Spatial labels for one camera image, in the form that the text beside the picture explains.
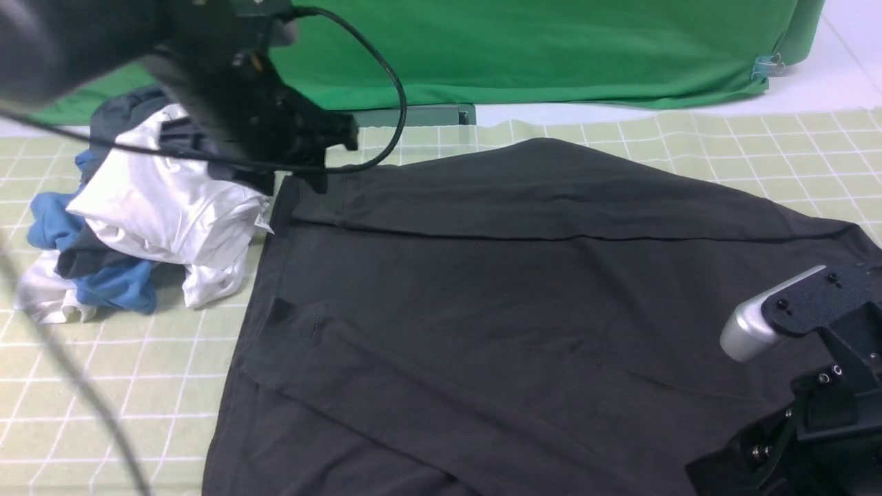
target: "binder clip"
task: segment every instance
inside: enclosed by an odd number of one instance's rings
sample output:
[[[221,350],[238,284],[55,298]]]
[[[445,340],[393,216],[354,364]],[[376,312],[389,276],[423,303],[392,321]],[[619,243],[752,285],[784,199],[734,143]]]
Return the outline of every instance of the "binder clip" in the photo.
[[[787,65],[781,61],[781,54],[758,56],[753,63],[751,79],[768,79],[781,76]]]

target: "grid mat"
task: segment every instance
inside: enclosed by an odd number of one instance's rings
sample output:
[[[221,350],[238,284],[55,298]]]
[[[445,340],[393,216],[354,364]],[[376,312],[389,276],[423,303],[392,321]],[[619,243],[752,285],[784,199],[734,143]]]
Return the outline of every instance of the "grid mat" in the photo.
[[[362,131],[360,152],[333,150],[329,164],[362,162],[392,134]],[[804,214],[860,224],[882,244],[882,109],[772,116],[663,112],[606,124],[407,129],[388,162],[466,154],[537,137],[563,139],[778,201]],[[0,139],[0,247],[23,271],[36,192],[73,192],[81,144]],[[221,390],[248,303],[262,240],[249,252],[245,289],[201,311],[183,308],[181,277],[158,269],[160,310],[105,313],[56,326],[71,354],[116,408],[157,496],[199,494]],[[109,437],[64,382],[0,290],[0,494],[133,494]]]

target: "green backdrop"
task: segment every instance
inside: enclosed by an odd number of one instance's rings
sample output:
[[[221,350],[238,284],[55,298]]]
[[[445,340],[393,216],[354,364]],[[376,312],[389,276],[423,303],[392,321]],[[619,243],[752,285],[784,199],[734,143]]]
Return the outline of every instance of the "green backdrop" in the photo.
[[[670,109],[762,93],[758,56],[808,53],[823,0],[316,0],[386,56],[411,104],[611,101]],[[273,60],[330,109],[392,107],[383,71],[320,18]],[[136,65],[41,116],[83,124],[109,96],[151,82]]]

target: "black garment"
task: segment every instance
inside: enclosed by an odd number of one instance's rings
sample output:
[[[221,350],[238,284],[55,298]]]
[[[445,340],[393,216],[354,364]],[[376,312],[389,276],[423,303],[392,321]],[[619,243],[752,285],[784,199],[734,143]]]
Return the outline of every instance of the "black garment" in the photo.
[[[684,496],[684,465],[792,400],[816,337],[723,324],[854,224],[550,139],[286,179],[203,494]]]
[[[56,273],[62,279],[77,279],[96,274],[104,267],[135,259],[104,244],[86,224],[71,245],[59,253]]]

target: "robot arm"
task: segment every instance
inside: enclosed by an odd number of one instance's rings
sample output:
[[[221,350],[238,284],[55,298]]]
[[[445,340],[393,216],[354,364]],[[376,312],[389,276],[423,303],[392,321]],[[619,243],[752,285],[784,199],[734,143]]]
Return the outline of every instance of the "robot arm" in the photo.
[[[238,15],[228,0],[0,0],[0,107],[36,110],[139,61],[225,156],[323,171],[328,147],[357,149],[358,127],[285,85],[267,56],[271,37],[284,39],[283,25],[310,12],[286,0],[259,7]],[[324,191],[324,174],[305,178]]]
[[[689,463],[698,496],[882,493],[882,306],[875,268],[814,267],[736,308],[720,337],[735,360],[818,333],[833,364],[792,380],[792,405]]]

